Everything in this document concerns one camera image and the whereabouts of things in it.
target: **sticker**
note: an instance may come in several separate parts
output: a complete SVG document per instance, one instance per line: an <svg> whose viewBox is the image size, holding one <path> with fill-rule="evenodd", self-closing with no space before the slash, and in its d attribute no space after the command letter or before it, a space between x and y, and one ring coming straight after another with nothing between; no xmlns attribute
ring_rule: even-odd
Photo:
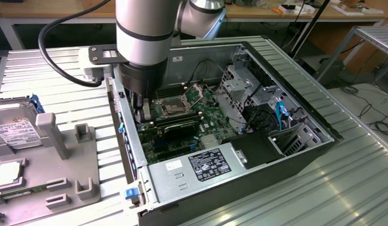
<svg viewBox="0 0 388 226"><path fill-rule="evenodd" d="M174 62L180 62L180 61L183 61L183 57L182 56L178 56L178 57L174 57Z"/></svg>
<svg viewBox="0 0 388 226"><path fill-rule="evenodd" d="M183 164L182 164L180 160L176 160L176 161L168 162L166 164L166 166L167 166L168 171L171 171L171 170L174 170L176 168L180 168L183 166Z"/></svg>
<svg viewBox="0 0 388 226"><path fill-rule="evenodd" d="M10 146L24 145L40 141L30 121L0 125L0 137Z"/></svg>
<svg viewBox="0 0 388 226"><path fill-rule="evenodd" d="M210 180L233 171L219 148L190 156L188 161L199 181Z"/></svg>

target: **hard drive label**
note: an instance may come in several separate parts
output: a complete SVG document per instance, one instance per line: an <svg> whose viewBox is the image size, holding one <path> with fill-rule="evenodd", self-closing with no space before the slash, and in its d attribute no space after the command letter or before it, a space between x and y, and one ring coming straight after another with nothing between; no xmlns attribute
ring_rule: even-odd
<svg viewBox="0 0 388 226"><path fill-rule="evenodd" d="M0 137L10 146L28 144L40 140L30 121L0 125Z"/></svg>
<svg viewBox="0 0 388 226"><path fill-rule="evenodd" d="M190 156L188 160L199 181L210 180L233 171L219 148Z"/></svg>

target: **metal bracket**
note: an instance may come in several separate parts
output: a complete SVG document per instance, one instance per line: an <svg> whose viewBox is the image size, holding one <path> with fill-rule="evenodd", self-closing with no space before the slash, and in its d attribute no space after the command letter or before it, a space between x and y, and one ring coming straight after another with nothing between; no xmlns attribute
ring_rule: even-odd
<svg viewBox="0 0 388 226"><path fill-rule="evenodd" d="M90 46L88 56L95 65L128 63L128 60L118 52L116 44Z"/></svg>

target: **workbench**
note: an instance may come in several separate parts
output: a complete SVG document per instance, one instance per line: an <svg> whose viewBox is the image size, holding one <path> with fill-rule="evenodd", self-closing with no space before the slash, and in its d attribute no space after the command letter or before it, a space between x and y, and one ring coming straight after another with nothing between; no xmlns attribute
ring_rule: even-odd
<svg viewBox="0 0 388 226"><path fill-rule="evenodd" d="M54 20L83 10L84 7L82 0L27 0L24 3L3 3L0 8L0 27L12 49L24 49L23 41L14 27L15 24L48 24ZM315 10L314 14L306 14L299 17L298 22L307 22L303 32L310 26L317 12L318 9ZM281 15L269 8L227 5L229 22L294 22L297 17L297 15ZM346 16L334 8L331 8L330 3L321 16L319 22L374 22L374 26L381 26L387 17L387 14ZM104 5L103 8L95 12L90 13L82 18L70 20L66 23L107 24L115 22L115 7L112 5Z"/></svg>
<svg viewBox="0 0 388 226"><path fill-rule="evenodd" d="M251 43L345 140L297 176L184 225L388 225L388 144L271 40L253 36L184 40L183 45L238 41ZM54 48L50 54L60 67L82 78L78 50L79 47ZM96 128L103 200L30 225L134 225L119 195L127 181L106 86L86 88L70 82L54 72L39 50L11 51L0 57L0 97L32 92L46 111L56 113L60 130L71 129L76 123Z"/></svg>

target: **blue latch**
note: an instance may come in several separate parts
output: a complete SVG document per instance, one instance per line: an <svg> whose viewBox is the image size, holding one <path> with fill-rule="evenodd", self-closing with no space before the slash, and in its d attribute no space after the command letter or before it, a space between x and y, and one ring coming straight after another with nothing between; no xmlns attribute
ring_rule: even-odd
<svg viewBox="0 0 388 226"><path fill-rule="evenodd" d="M124 130L124 123L120 123L120 126L119 126L119 133L124 133L126 130Z"/></svg>
<svg viewBox="0 0 388 226"><path fill-rule="evenodd" d="M131 199L134 197L138 197L140 194L139 189L136 187L127 189L124 192L124 198Z"/></svg>
<svg viewBox="0 0 388 226"><path fill-rule="evenodd" d="M39 97L35 94L32 94L32 96L30 96L30 99L35 103L38 113L44 113L43 105L42 105L42 102L39 101Z"/></svg>

